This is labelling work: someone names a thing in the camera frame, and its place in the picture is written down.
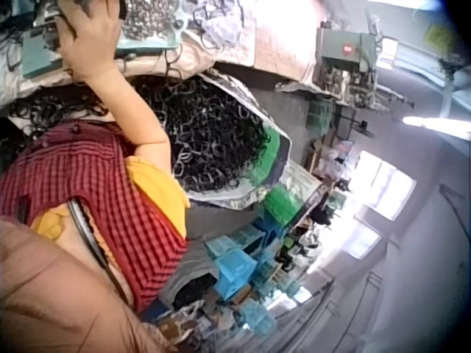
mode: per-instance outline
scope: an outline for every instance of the cable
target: cable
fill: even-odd
[[[440,195],[443,196],[443,198],[446,200],[446,202],[450,205],[451,207],[451,210],[453,211],[453,213],[455,214],[455,216],[457,217],[458,219],[458,222],[459,222],[459,225],[460,227],[463,229],[463,232],[464,234],[466,235],[466,238],[468,240],[468,243],[471,243],[471,238],[470,238],[470,234],[469,232],[467,231],[466,229],[466,225],[464,224],[464,222],[461,220],[461,217],[459,216],[458,214],[458,210],[456,209],[455,205],[451,202],[450,198],[448,197],[449,194],[451,194],[451,196],[455,196],[455,197],[459,197],[460,199],[464,199],[464,197],[462,195],[460,195],[459,193],[455,192],[453,189],[451,189],[450,187],[448,187],[447,185],[445,184],[440,184],[439,186],[439,193]]]

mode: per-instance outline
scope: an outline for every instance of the red checkered shirt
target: red checkered shirt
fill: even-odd
[[[78,197],[130,284],[138,311],[172,275],[185,240],[130,179],[124,158],[134,147],[115,124],[73,121],[35,141],[0,179],[0,214],[16,217],[30,200],[27,224],[48,209]]]

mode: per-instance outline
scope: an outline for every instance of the hand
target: hand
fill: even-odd
[[[75,79],[85,82],[116,71],[113,62],[121,24],[119,0],[91,0],[88,15],[74,0],[59,0],[65,18],[56,18],[59,53]]]

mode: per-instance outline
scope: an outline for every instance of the yellow sleeve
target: yellow sleeve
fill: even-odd
[[[68,216],[67,206],[61,204],[36,217],[31,229],[45,238],[56,241],[64,231],[63,219]]]
[[[190,201],[178,181],[142,157],[126,158],[131,180],[149,197],[186,238],[185,209]]]

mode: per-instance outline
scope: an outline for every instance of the fluorescent light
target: fluorescent light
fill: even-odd
[[[403,118],[403,123],[412,126],[422,126],[424,124],[424,118],[418,116],[406,116]]]
[[[384,4],[408,7],[415,10],[437,10],[440,8],[439,0],[368,0]]]
[[[422,126],[443,134],[455,136],[463,140],[470,140],[471,121],[453,120],[447,118],[420,118],[406,116],[403,123],[413,126]]]

